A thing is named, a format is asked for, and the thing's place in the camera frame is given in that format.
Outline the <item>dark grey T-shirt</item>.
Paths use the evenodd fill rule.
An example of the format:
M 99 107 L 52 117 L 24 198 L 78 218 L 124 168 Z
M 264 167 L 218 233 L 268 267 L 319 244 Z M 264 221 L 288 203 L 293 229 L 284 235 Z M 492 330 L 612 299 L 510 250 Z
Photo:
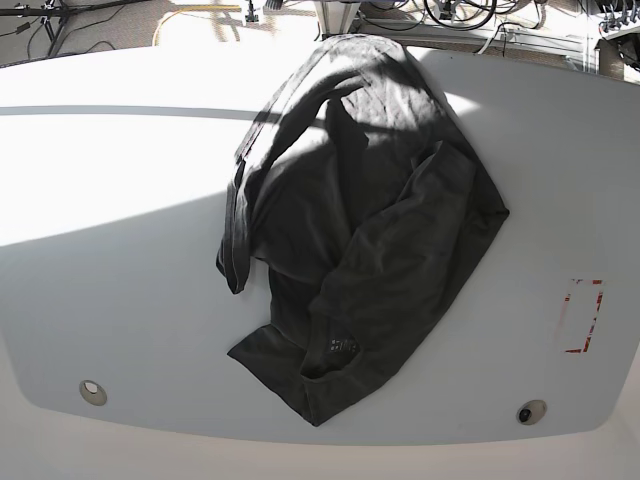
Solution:
M 230 356 L 313 426 L 380 389 L 442 319 L 509 212 L 401 44 L 322 42 L 235 153 L 217 266 L 268 268 L 270 320 Z

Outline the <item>red tape rectangle marking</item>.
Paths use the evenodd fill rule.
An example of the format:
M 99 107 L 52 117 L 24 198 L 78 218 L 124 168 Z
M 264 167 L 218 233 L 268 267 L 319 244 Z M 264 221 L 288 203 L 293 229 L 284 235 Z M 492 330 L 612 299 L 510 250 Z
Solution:
M 606 283 L 571 279 L 556 330 L 556 343 L 567 354 L 586 353 L 601 310 Z

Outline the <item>right table grommet hole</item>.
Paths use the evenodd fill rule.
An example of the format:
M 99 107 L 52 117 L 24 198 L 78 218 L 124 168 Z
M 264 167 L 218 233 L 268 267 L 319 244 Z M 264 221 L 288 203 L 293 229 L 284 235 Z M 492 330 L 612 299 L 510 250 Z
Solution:
M 546 412 L 547 404 L 544 400 L 530 400 L 518 409 L 516 419 L 521 425 L 531 426 L 538 423 Z

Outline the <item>table grommet hole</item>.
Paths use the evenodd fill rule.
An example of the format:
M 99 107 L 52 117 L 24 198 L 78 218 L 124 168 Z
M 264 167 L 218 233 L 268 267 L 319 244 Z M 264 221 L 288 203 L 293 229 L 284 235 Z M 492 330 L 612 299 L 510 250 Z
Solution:
M 93 406 L 104 406 L 108 400 L 104 388 L 92 380 L 82 380 L 79 384 L 79 393 L 87 403 Z
M 547 404 L 544 400 L 530 400 L 518 409 L 516 419 L 521 425 L 531 426 L 538 423 L 546 412 Z

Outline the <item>left table grommet hole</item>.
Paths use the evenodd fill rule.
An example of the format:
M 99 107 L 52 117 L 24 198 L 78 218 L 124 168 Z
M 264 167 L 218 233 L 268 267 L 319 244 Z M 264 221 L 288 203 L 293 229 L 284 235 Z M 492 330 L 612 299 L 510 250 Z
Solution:
M 92 380 L 82 380 L 79 384 L 79 393 L 87 403 L 93 406 L 104 406 L 108 400 L 104 388 Z

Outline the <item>black tripod stand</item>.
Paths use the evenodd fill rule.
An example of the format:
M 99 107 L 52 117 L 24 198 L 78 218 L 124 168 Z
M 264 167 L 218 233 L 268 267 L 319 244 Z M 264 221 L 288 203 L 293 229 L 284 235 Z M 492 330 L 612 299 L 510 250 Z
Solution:
M 146 3 L 146 0 L 119 0 L 74 5 L 66 1 L 43 1 L 39 7 L 31 7 L 28 4 L 19 2 L 14 7 L 2 8 L 1 17 L 24 18 L 25 22 L 31 19 L 39 23 L 44 28 L 49 39 L 49 48 L 45 56 L 46 59 L 49 59 L 54 58 L 64 44 L 63 33 L 71 19 L 87 13 L 123 8 L 141 3 Z

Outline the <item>aluminium frame post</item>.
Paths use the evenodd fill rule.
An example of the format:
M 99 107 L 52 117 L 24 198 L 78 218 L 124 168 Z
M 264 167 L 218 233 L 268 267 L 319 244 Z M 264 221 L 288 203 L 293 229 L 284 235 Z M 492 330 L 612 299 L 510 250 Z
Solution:
M 314 1 L 320 37 L 346 34 L 360 9 L 359 1 Z

